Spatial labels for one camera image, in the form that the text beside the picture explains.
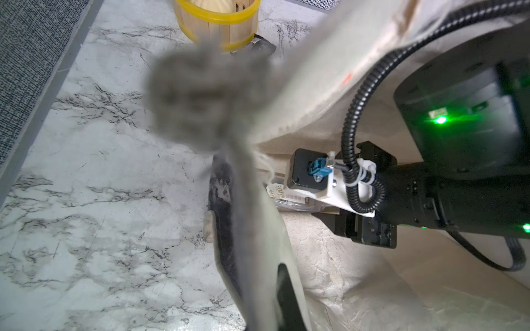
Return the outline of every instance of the black cable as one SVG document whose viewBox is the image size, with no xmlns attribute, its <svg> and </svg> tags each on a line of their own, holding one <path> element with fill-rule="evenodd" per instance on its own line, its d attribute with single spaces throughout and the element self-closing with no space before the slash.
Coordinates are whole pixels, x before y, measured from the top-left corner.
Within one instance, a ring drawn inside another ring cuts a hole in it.
<svg viewBox="0 0 530 331">
<path fill-rule="evenodd" d="M 508 246 L 508 249 L 510 250 L 511 258 L 513 260 L 511 267 L 506 268 L 506 267 L 503 267 L 502 265 L 498 265 L 497 263 L 485 257 L 482 253 L 479 252 L 478 249 L 475 248 L 475 246 L 473 246 L 469 241 L 467 241 L 466 238 L 462 237 L 460 233 L 456 231 L 448 231 L 447 233 L 450 234 L 451 237 L 453 237 L 460 245 L 462 245 L 462 247 L 467 249 L 468 252 L 473 254 L 474 257 L 478 258 L 479 260 L 486 263 L 488 266 L 492 268 L 495 268 L 500 271 L 519 271 L 525 267 L 525 264 L 526 264 L 525 251 L 517 238 L 504 237 L 504 239 L 506 240 L 506 245 Z"/>
<path fill-rule="evenodd" d="M 349 184 L 353 183 L 360 170 L 355 157 L 355 132 L 357 131 L 361 113 L 381 81 L 395 67 L 418 49 L 450 32 L 478 22 L 519 14 L 528 10 L 530 10 L 530 0 L 483 1 L 466 6 L 450 13 L 437 29 L 423 39 L 408 47 L 394 50 L 379 60 L 361 84 L 344 120 L 341 139 L 342 159 L 349 167 L 348 170 L 343 171 L 344 181 Z M 367 182 L 368 180 L 370 180 L 370 176 L 367 176 L 363 181 Z M 386 188 L 377 178 L 375 178 L 372 187 L 373 194 L 367 202 L 360 200 L 357 186 L 346 187 L 348 203 L 353 210 L 359 213 L 367 213 L 379 207 L 386 196 Z"/>
<path fill-rule="evenodd" d="M 336 163 L 336 162 L 335 162 L 335 164 L 333 164 L 333 168 L 341 170 L 343 172 L 350 170 L 350 167 L 348 167 L 347 165 Z"/>
</svg>

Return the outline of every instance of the wooden basket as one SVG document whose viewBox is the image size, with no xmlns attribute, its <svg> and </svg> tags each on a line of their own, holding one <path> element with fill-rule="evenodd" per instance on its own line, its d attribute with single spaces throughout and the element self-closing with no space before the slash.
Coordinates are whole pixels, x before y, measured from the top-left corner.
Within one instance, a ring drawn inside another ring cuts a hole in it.
<svg viewBox="0 0 530 331">
<path fill-rule="evenodd" d="M 176 20 L 184 34 L 194 42 L 199 37 L 218 39 L 226 51 L 248 44 L 258 29 L 260 0 L 232 0 L 234 13 L 215 13 L 174 0 Z"/>
</svg>

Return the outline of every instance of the marble countertop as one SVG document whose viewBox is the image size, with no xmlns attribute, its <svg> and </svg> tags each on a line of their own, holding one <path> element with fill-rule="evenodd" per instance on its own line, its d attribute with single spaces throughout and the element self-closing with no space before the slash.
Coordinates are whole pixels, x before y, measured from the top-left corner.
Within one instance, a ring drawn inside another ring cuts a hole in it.
<svg viewBox="0 0 530 331">
<path fill-rule="evenodd" d="M 280 59 L 324 14 L 263 0 Z M 0 211 L 2 330 L 241 330 L 202 237 L 211 159 L 149 128 L 170 0 L 105 0 Z"/>
</svg>

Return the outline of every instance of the gray textured fabric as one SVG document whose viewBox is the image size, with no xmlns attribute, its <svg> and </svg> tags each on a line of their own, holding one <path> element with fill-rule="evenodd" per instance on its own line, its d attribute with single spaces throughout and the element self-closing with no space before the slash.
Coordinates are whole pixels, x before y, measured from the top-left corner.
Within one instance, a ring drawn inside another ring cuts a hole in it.
<svg viewBox="0 0 530 331">
<path fill-rule="evenodd" d="M 0 168 L 89 0 L 0 0 Z"/>
<path fill-rule="evenodd" d="M 332 10 L 341 0 L 297 0 L 309 6 L 314 6 L 327 11 Z"/>
</svg>

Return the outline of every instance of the gray frame edge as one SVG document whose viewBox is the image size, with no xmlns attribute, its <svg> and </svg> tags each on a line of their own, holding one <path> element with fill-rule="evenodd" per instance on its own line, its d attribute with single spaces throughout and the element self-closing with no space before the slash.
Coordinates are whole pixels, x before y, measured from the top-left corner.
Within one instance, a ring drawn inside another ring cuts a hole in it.
<svg viewBox="0 0 530 331">
<path fill-rule="evenodd" d="M 316 10 L 318 12 L 322 12 L 322 13 L 326 13 L 326 14 L 331 13 L 331 11 L 328 11 L 328 10 L 325 10 L 325 9 L 322 9 L 322 8 L 318 8 L 317 6 L 313 6 L 313 5 L 310 5 L 310 4 L 306 4 L 305 2 L 301 2 L 301 1 L 298 1 L 298 0 L 285 0 L 285 1 L 297 4 L 297 5 L 302 6 L 302 7 L 310 8 L 310 9 Z"/>
<path fill-rule="evenodd" d="M 48 115 L 55 101 L 55 97 L 63 86 L 63 82 L 74 64 L 77 54 L 102 4 L 103 0 L 90 0 L 85 9 L 83 9 L 83 13 L 79 17 L 74 31 L 72 31 L 72 36 L 59 61 L 57 61 L 54 71 L 35 104 L 35 108 L 33 108 L 4 166 L 0 169 L 0 206 L 3 206 L 5 198 L 11 190 L 11 186 L 13 186 L 18 178 L 20 168 L 24 164 L 28 150 L 39 134 L 42 123 L 46 115 Z"/>
</svg>

